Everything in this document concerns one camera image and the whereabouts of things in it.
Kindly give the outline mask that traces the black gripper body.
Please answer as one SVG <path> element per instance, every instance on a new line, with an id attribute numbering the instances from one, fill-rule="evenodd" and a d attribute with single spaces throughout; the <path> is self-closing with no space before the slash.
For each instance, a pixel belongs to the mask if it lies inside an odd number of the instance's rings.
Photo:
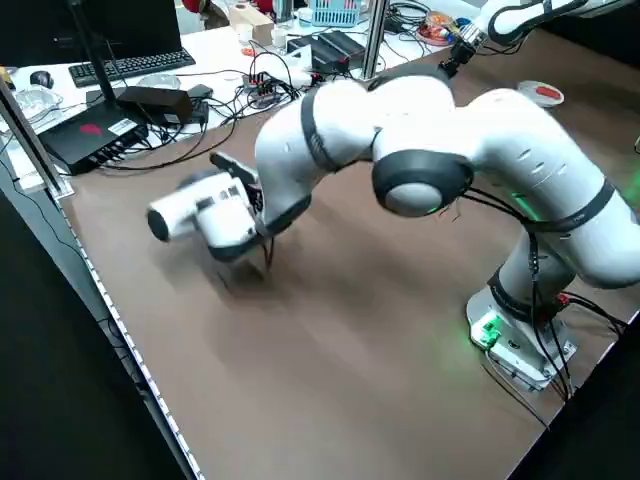
<path id="1" fill-rule="evenodd" d="M 260 218 L 264 210 L 264 196 L 262 186 L 256 175 L 252 173 L 247 174 L 245 190 L 247 191 L 253 217 Z"/>
<path id="2" fill-rule="evenodd" d="M 475 47 L 466 42 L 456 42 L 450 51 L 448 65 L 463 65 L 475 55 Z"/>

